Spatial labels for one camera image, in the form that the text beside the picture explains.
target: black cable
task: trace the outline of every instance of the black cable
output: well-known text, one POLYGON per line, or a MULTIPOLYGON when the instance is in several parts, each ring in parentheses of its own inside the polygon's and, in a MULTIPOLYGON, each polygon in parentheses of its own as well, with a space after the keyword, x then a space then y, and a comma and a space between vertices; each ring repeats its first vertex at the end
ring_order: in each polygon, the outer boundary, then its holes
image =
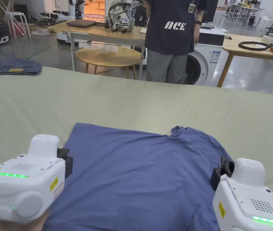
POLYGON ((103 71, 103 72, 98 72, 98 73, 96 73, 96 74, 101 74, 101 73, 105 73, 105 72, 110 72, 111 70, 114 70, 116 67, 114 67, 113 69, 110 69, 110 70, 105 70, 105 71, 103 71))
POLYGON ((269 44, 266 44, 266 43, 263 43, 263 42, 240 42, 239 47, 243 48, 243 49, 246 49, 246 50, 250 50, 250 51, 265 51, 265 50, 267 50, 269 48, 272 48, 273 44, 269 45, 269 44), (250 48, 250 47, 244 46, 243 44, 258 44, 258 45, 265 46, 265 48, 250 48))

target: blue t-shirt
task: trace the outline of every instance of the blue t-shirt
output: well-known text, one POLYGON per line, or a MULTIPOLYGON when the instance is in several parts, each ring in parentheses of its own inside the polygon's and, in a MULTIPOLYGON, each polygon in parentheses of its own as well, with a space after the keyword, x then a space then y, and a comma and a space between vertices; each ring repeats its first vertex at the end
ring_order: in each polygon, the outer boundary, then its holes
POLYGON ((65 145, 73 172, 44 231, 215 231, 210 177, 230 158, 213 137, 76 124, 65 145))
POLYGON ((207 8, 208 0, 146 0, 151 13, 145 47, 167 55, 186 55, 194 51, 195 11, 189 13, 190 4, 198 10, 207 8))

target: t-shirt sleeve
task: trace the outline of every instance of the t-shirt sleeve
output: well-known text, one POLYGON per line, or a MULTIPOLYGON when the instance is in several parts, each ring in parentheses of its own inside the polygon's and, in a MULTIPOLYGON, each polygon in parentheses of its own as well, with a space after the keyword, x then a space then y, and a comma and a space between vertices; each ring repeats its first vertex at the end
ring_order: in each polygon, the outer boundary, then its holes
POLYGON ((199 0, 199 4, 197 6, 197 9, 199 11, 205 11, 208 6, 208 0, 199 0))

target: washing machine control panel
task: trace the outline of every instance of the washing machine control panel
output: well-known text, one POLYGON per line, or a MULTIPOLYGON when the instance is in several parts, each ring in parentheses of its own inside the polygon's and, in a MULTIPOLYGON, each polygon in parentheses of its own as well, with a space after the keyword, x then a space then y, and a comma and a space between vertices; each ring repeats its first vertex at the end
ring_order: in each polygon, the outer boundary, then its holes
POLYGON ((198 44, 223 46, 225 35, 200 33, 198 44))

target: laptop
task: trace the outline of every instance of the laptop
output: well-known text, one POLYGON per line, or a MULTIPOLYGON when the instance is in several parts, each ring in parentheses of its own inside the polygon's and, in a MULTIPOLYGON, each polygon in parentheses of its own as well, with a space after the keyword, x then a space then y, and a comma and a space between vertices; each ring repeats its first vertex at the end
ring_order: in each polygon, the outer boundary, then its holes
POLYGON ((68 22, 66 24, 69 26, 87 28, 87 27, 95 25, 95 23, 96 23, 95 21, 89 21, 89 20, 75 20, 75 21, 68 22))

